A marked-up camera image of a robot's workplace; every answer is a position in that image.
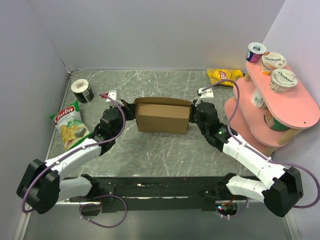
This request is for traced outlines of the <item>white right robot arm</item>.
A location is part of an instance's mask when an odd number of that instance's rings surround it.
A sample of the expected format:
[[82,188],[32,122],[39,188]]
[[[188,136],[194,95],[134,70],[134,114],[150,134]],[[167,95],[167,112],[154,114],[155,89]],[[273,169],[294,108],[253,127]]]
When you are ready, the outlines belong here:
[[303,197],[300,172],[293,166],[274,164],[257,152],[241,135],[220,122],[213,103],[193,100],[189,121],[197,124],[211,146],[237,160],[257,177],[252,180],[227,174],[218,187],[223,199],[239,195],[258,200],[274,215],[284,217]]

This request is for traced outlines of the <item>brown cardboard box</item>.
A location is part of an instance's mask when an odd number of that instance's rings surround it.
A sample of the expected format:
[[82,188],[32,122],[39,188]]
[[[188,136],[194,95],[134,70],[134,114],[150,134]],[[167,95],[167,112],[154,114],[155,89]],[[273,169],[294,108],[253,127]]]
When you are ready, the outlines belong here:
[[188,133],[191,102],[169,97],[141,97],[134,100],[135,119],[139,132]]

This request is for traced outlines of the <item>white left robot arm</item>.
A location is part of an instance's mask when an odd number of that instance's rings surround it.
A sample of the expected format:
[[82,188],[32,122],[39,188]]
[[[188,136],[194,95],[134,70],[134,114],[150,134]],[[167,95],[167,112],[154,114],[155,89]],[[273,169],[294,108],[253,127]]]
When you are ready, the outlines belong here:
[[39,214],[48,212],[57,202],[84,197],[94,201],[99,195],[96,181],[90,176],[66,179],[74,169],[108,152],[123,133],[127,121],[136,118],[136,104],[113,101],[114,106],[103,112],[100,123],[94,131],[78,146],[65,153],[41,161],[35,159],[29,163],[18,185],[16,194],[22,199],[21,210]]

